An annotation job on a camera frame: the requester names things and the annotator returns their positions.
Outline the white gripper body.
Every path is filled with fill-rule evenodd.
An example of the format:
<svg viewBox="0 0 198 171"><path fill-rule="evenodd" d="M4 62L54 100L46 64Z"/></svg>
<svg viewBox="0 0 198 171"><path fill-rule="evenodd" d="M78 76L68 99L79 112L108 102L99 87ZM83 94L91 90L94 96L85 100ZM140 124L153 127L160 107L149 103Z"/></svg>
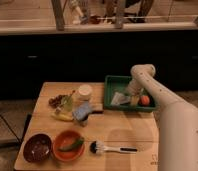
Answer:
<svg viewBox="0 0 198 171"><path fill-rule="evenodd" d="M142 91L142 86L135 79L132 79L128 83L126 91L132 96L138 96Z"/></svg>

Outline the yellow gripper fingers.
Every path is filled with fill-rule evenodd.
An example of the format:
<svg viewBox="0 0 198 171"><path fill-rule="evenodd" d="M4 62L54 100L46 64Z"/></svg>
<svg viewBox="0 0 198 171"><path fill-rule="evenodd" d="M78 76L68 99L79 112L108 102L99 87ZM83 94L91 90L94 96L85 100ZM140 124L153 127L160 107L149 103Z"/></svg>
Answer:
<svg viewBox="0 0 198 171"><path fill-rule="evenodd" d="M131 100L130 100L130 105L131 106L136 106L139 102L139 99L140 99L139 95L132 96Z"/></svg>

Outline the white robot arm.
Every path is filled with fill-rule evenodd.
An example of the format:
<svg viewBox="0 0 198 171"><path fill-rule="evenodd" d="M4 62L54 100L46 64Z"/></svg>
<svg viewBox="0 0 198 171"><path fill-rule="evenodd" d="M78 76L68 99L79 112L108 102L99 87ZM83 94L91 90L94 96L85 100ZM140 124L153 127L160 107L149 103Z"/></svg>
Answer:
<svg viewBox="0 0 198 171"><path fill-rule="evenodd" d="M152 64L131 68L127 90L144 88L160 105L158 171L198 171L198 108L154 79Z"/></svg>

